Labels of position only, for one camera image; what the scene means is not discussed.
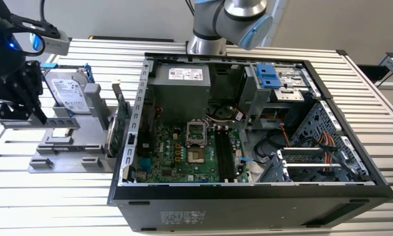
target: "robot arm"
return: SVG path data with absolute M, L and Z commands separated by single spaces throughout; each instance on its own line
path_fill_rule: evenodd
M 21 32 L 39 37 L 39 52 L 23 51 L 13 36 L 13 33 Z M 12 14 L 0 0 L 0 119 L 28 119 L 33 114 L 41 123 L 47 122 L 39 99 L 43 94 L 40 63 L 25 61 L 25 58 L 43 54 L 44 45 L 61 38 L 64 37 L 52 24 Z
M 227 40 L 252 50 L 272 26 L 273 18 L 265 11 L 267 0 L 196 0 L 188 54 L 224 56 Z

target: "power supply label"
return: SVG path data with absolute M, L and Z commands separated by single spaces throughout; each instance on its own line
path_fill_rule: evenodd
M 203 80 L 203 69 L 169 69 L 171 80 Z
M 161 211 L 161 223 L 165 225 L 203 224 L 205 210 L 193 211 Z
M 57 91 L 57 96 L 64 103 L 64 107 L 73 113 L 89 112 L 84 94 L 77 81 L 52 79 L 52 83 Z

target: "aluminum extrusion table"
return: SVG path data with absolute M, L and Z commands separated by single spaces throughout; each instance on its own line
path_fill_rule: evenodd
M 101 97 L 116 104 L 112 79 L 121 80 L 125 98 L 133 105 L 144 53 L 185 53 L 184 43 L 157 43 L 75 39 L 65 57 L 48 62 L 65 65 L 89 63 Z M 309 60 L 335 97 L 339 108 L 393 187 L 393 106 L 383 97 L 352 59 L 335 50 L 256 48 L 228 46 L 239 57 Z M 49 91 L 41 98 L 52 115 Z M 112 174 L 29 174 L 27 168 L 44 130 L 0 128 L 0 235 L 125 235 L 129 229 L 116 207 L 107 206 Z M 361 214 L 333 229 L 304 229 L 307 235 L 393 236 L 393 201 Z M 160 232 L 185 235 L 293 234 L 301 231 Z

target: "white wall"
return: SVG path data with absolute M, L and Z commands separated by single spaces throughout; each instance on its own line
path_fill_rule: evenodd
M 4 1 L 13 13 L 40 18 L 40 0 Z M 184 0 L 47 0 L 45 17 L 73 38 L 187 41 L 192 34 Z M 357 63 L 377 63 L 393 51 L 393 0 L 288 0 L 272 46 L 345 49 Z
M 40 0 L 4 0 L 12 13 L 40 19 Z M 187 41 L 193 18 L 184 0 L 47 0 L 45 18 L 68 37 L 91 35 Z
M 288 0 L 272 46 L 344 49 L 379 63 L 393 52 L 393 0 Z

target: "ram slot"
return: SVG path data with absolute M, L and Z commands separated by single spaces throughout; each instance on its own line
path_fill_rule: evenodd
M 216 130 L 215 138 L 220 180 L 224 182 L 233 182 L 236 175 L 233 166 L 232 145 L 228 131 Z

